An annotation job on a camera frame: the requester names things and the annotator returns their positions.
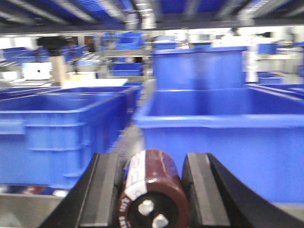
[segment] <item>crate handle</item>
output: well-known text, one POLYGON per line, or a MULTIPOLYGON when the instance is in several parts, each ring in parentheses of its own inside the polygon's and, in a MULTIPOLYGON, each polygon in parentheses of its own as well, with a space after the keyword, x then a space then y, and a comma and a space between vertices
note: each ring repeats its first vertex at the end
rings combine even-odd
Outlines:
POLYGON ((0 135, 25 134, 23 120, 0 120, 0 135))

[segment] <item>blue bin stack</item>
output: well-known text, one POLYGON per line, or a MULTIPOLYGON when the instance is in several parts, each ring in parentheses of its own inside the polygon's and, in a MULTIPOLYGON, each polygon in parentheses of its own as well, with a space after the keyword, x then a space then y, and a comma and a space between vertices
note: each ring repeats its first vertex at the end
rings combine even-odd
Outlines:
MULTIPOLYGON (((116 42, 116 50, 137 50, 144 45, 142 32, 125 32, 120 34, 116 42)), ((113 64, 113 76, 141 76, 142 63, 125 63, 125 58, 115 58, 120 63, 113 64)))
POLYGON ((113 149, 140 90, 55 89, 0 100, 1 184, 73 187, 95 152, 113 149))
POLYGON ((210 152, 265 199, 304 202, 304 100, 245 87, 244 50, 155 51, 158 90, 135 125, 145 148, 168 152, 180 174, 187 152, 210 152))

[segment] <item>plastic storage bin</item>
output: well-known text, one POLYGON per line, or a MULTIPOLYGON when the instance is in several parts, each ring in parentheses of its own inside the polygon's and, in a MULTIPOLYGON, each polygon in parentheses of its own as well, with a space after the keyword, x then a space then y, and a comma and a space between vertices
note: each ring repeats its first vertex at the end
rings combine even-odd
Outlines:
POLYGON ((72 45, 61 48, 70 52, 72 58, 80 58, 86 51, 86 45, 72 45))
POLYGON ((276 52, 277 43, 259 44, 257 47, 258 55, 274 55, 276 52))
POLYGON ((241 88, 246 47, 156 50, 153 74, 157 89, 241 88))
POLYGON ((145 148, 214 154, 269 201, 304 202, 304 101, 251 88, 157 91, 135 115, 145 148))
POLYGON ((122 128, 125 128, 131 120, 133 113, 137 108, 139 86, 113 86, 113 87, 77 87, 70 89, 59 89, 48 93, 76 93, 76 94, 99 94, 99 93, 118 93, 123 96, 122 107, 127 115, 124 116, 122 128))
POLYGON ((0 101, 0 183, 71 188, 119 135, 122 96, 43 94, 0 101))
POLYGON ((257 72, 257 76, 259 84, 280 84, 283 82, 283 77, 268 71, 257 72))
POLYGON ((304 77, 304 66, 298 66, 299 77, 304 77))
POLYGON ((179 42, 176 41, 167 41, 167 42, 154 42, 154 47, 156 49, 175 49, 179 42))
POLYGON ((142 63, 116 63, 112 68, 113 76, 141 76, 143 74, 142 63))
POLYGON ((0 90, 0 100, 33 95, 40 92, 60 89, 61 87, 10 87, 0 90))
POLYGON ((140 37, 121 37, 116 43, 117 50, 136 50, 141 46, 140 37))
POLYGON ((13 47, 13 48, 2 49, 3 57, 8 62, 15 62, 16 56, 23 54, 26 51, 28 51, 28 49, 25 47, 23 47, 23 48, 22 47, 13 47))
MULTIPOLYGON (((70 51, 62 50, 62 55, 65 57, 66 62, 72 60, 72 56, 70 51)), ((45 49, 35 50, 35 51, 27 51, 23 54, 18 55, 16 61, 19 64, 22 63, 30 63, 30 62, 49 62, 49 52, 45 49)))

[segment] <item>white label band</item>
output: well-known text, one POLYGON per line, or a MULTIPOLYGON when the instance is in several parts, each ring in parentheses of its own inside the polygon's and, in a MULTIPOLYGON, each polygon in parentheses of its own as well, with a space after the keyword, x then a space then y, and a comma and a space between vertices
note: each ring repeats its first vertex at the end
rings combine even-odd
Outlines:
POLYGON ((128 177, 125 185, 125 194, 132 200, 147 192, 145 182, 146 175, 146 151, 134 155, 130 161, 128 177))

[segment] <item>electrolytic capacitor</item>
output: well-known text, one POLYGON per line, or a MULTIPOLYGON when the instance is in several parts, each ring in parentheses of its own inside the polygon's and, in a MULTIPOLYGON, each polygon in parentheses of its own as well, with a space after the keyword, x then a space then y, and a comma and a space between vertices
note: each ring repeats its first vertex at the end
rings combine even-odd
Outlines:
POLYGON ((121 228, 188 227, 188 200, 168 154, 145 150, 131 158, 118 219, 121 228))

